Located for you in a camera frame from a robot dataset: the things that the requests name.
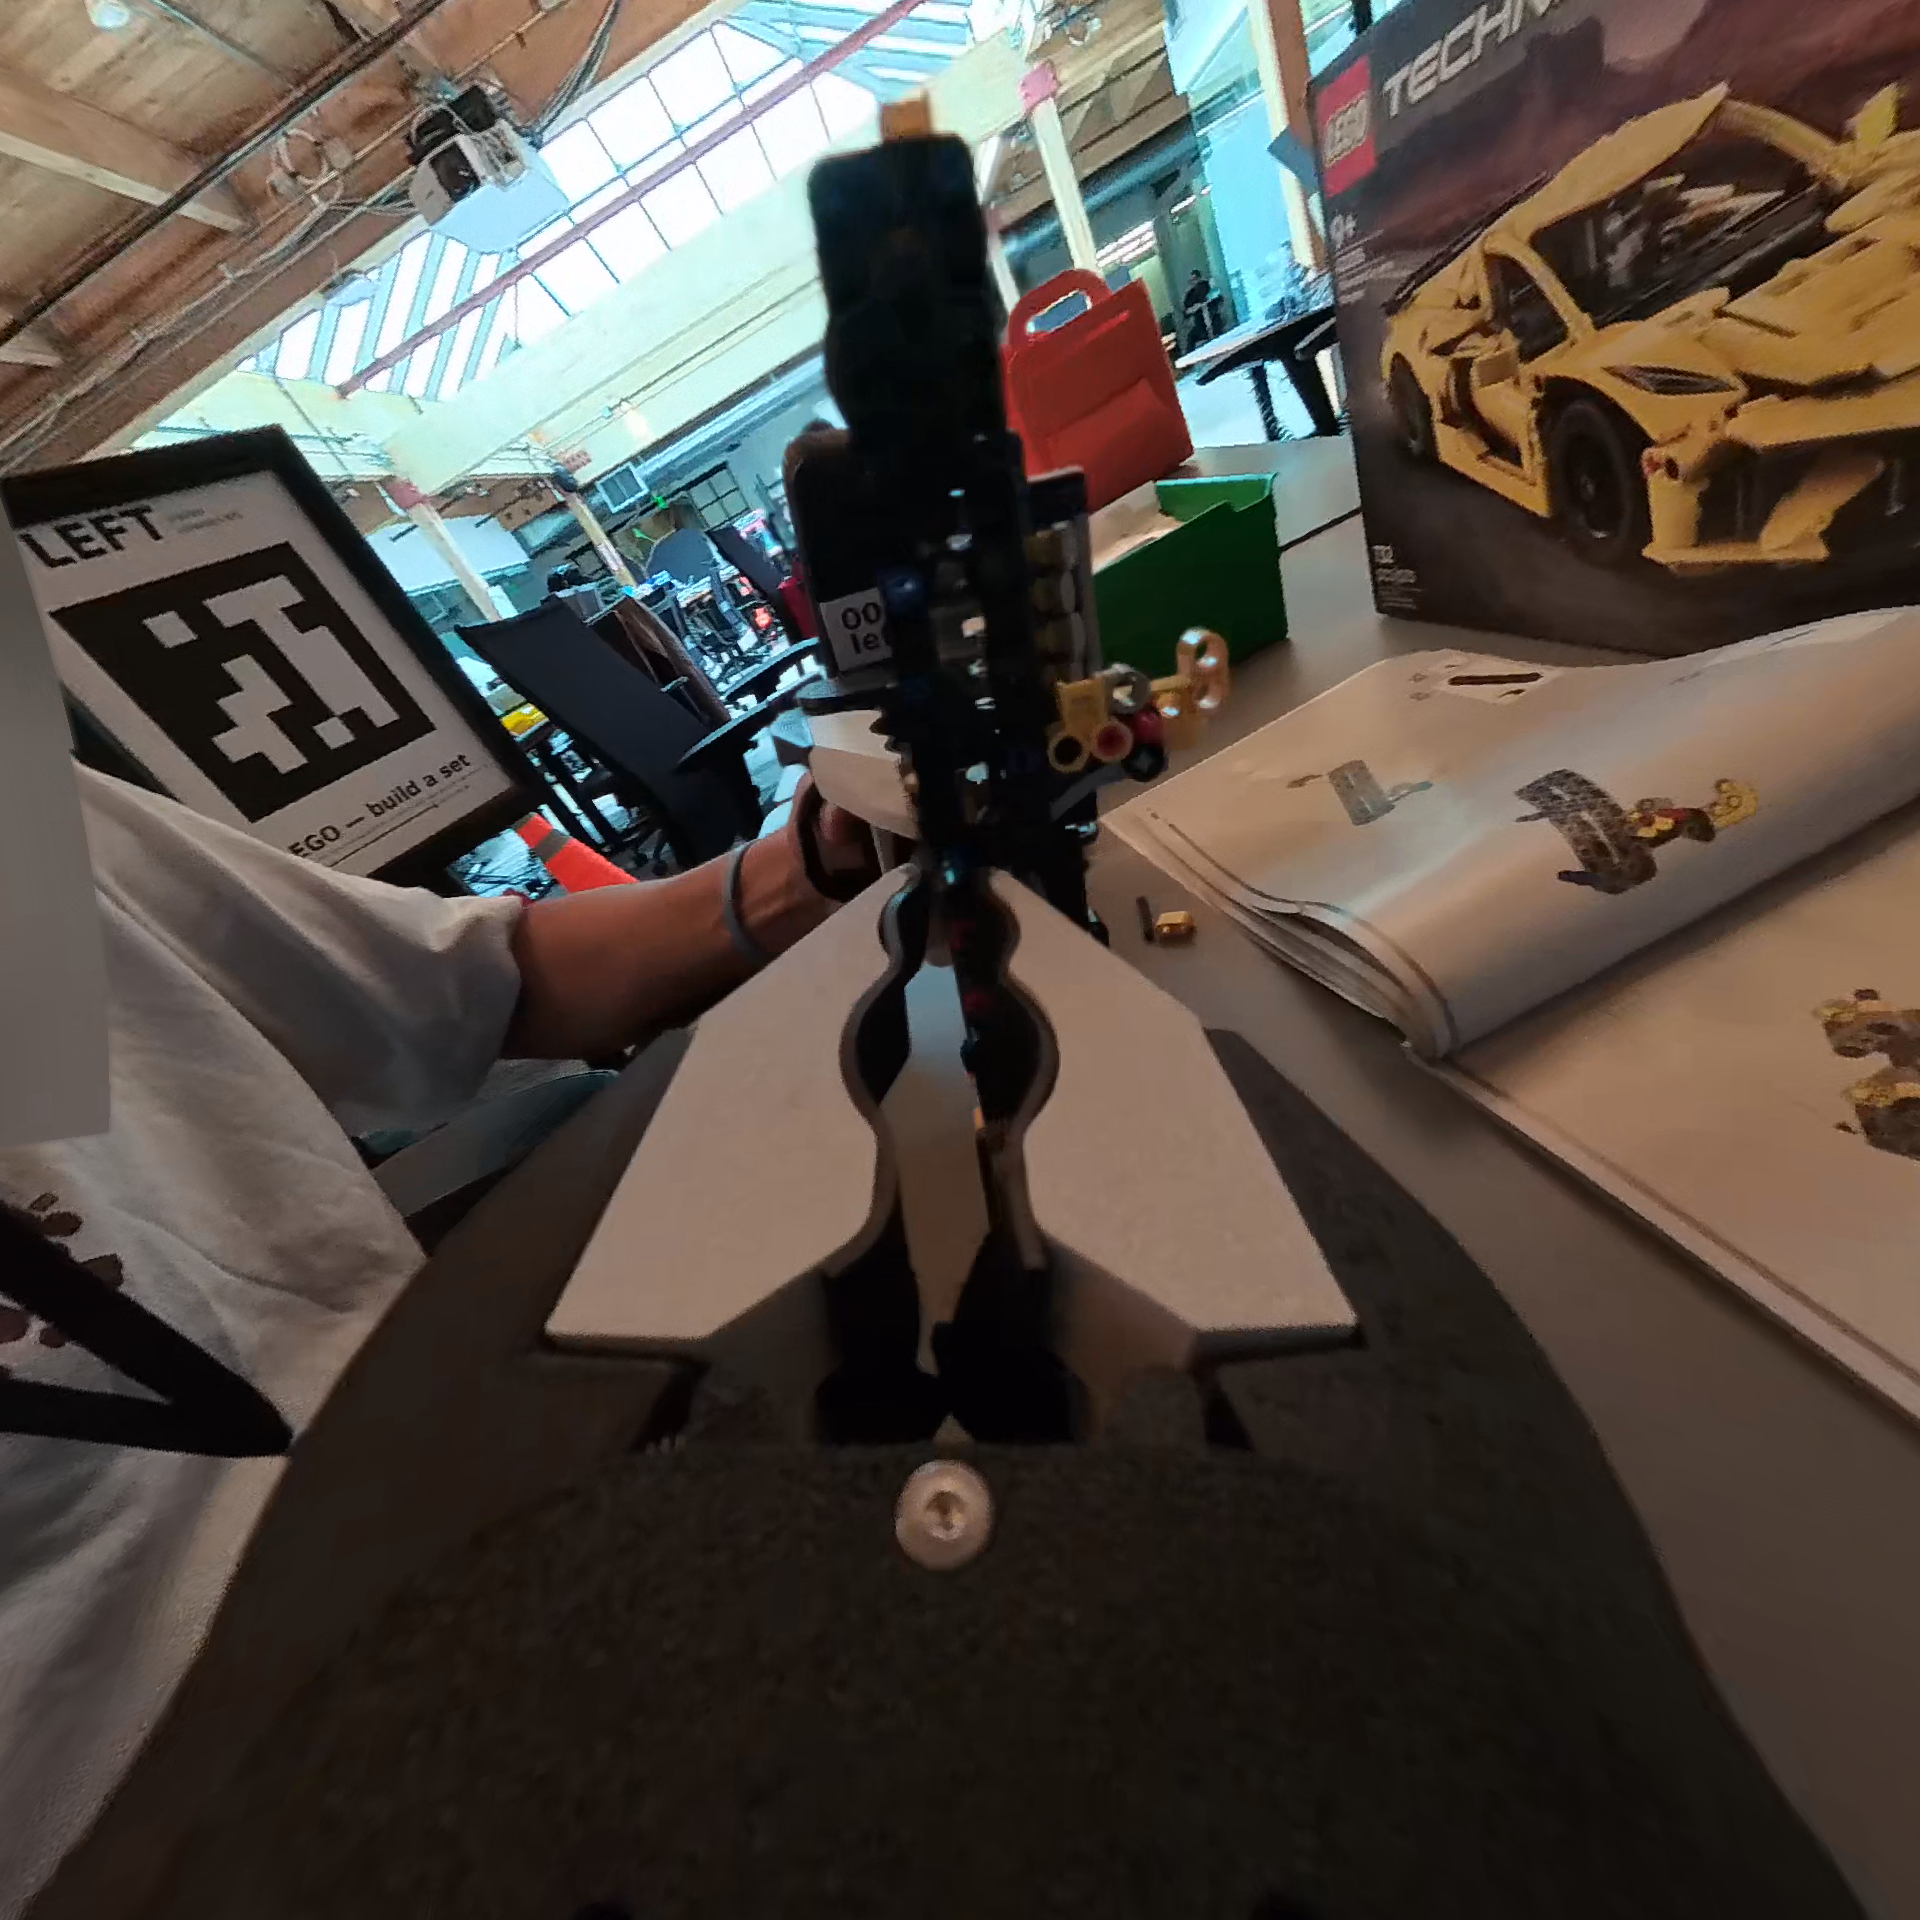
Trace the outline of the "white paper sheets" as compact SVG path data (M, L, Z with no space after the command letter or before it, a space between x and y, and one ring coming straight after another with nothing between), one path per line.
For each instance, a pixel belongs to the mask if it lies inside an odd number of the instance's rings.
M1091 515L1091 566L1094 573L1182 533L1184 520L1161 502L1156 487L1143 487Z

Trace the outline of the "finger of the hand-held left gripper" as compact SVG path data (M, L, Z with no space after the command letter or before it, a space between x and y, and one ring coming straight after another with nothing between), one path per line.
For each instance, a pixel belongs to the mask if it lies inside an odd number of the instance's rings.
M823 811L876 832L881 841L913 846L918 813L904 789L904 764L877 715L811 715L809 776Z

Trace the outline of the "yellow car picture cardboard box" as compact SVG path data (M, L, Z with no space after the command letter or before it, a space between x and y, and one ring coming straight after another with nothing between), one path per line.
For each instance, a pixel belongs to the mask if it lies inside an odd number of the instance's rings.
M1915 3L1376 5L1311 129L1382 616L1915 606Z

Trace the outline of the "orange traffic cone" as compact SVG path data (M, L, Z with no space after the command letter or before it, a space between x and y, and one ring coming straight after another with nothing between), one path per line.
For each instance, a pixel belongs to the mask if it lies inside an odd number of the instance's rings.
M520 817L513 832L553 886L569 895L636 885L636 878L608 854L555 825L541 811Z

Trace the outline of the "person's left forearm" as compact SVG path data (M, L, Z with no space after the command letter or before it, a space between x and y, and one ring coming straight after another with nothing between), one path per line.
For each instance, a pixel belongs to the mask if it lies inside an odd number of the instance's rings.
M511 932L518 996L504 1060L601 1062L683 1024L744 980L729 931L729 864L526 905Z

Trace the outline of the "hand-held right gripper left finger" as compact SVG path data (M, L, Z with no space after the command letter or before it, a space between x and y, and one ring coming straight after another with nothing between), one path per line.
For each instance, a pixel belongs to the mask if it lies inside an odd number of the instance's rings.
M909 1051L918 881L886 870L694 1024L543 1321L558 1350L828 1377L829 1283L895 1211L880 1109Z

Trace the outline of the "black yellow lego car chassis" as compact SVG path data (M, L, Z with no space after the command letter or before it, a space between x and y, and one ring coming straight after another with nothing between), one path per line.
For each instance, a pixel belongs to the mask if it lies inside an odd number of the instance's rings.
M968 144L925 94L880 108L869 148L807 177L825 297L823 367L845 432L893 472L916 547L916 813L965 1020L961 1060L991 1144L1044 1091L1043 1024L1005 965L991 876L1017 878L1100 941L1093 798L1149 782L1231 685L1211 631L1151 679L1105 662L1078 471L1030 480L1011 427L989 237Z

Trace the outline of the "black office chair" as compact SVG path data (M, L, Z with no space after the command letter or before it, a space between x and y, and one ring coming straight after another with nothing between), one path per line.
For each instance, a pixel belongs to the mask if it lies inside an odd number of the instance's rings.
M683 868L760 832L765 805L744 751L800 688L710 727L565 608L459 628L461 640L577 747L615 792L652 816Z

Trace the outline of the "person's left hand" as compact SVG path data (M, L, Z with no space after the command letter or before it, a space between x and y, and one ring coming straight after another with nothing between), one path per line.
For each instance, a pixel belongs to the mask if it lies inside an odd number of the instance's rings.
M804 779L783 827L740 859L739 924L756 952L779 957L877 876L872 830Z

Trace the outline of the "green plastic bin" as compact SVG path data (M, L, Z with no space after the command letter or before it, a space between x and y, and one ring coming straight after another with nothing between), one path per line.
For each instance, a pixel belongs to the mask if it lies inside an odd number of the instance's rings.
M1100 651L1151 679L1175 668L1177 640L1211 631L1235 662L1288 640L1273 471L1167 477L1161 502L1184 527L1093 572Z

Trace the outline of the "open instruction booklet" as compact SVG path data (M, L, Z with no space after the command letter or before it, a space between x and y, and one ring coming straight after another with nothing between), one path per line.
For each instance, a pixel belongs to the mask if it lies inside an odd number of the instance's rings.
M1917 613L1369 665L1108 827L1917 1411Z

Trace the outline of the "ceiling mounted projector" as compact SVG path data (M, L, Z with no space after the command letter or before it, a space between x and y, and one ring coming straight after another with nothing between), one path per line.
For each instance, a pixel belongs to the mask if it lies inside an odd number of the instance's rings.
M445 220L487 187L510 187L535 151L493 87L468 84L420 108L405 129L413 164L407 196L428 224Z

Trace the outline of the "framed black white marker sign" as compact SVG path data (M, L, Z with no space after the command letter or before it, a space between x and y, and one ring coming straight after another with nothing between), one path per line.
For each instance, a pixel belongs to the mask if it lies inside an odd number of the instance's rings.
M277 425L4 480L71 713L160 792L335 872L448 886L528 758Z

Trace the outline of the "red felt bag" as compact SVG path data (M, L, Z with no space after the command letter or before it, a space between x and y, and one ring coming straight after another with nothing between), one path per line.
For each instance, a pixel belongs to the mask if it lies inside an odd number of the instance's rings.
M1078 471L1088 510L1175 475L1193 454L1148 291L1069 270L1021 294L999 352L1030 480Z

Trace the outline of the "black background table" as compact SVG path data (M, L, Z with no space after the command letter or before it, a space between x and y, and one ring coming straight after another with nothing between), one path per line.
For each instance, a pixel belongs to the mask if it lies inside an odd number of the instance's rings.
M1246 374L1253 384L1264 439L1279 444L1288 435L1283 429L1269 382L1271 367L1278 367L1307 415L1310 437L1335 439L1344 432L1347 417L1320 371L1320 355L1335 345L1337 309L1332 301L1320 301L1288 319L1235 326L1221 337L1172 358L1172 371L1182 377L1190 374L1200 387Z

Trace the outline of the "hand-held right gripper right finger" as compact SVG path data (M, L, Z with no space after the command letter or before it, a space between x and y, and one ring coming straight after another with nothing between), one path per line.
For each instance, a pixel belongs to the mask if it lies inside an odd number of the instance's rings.
M1349 1343L1356 1307L1207 1028L1017 878L993 897L1051 1039L1015 1141L1068 1366L1197 1376Z

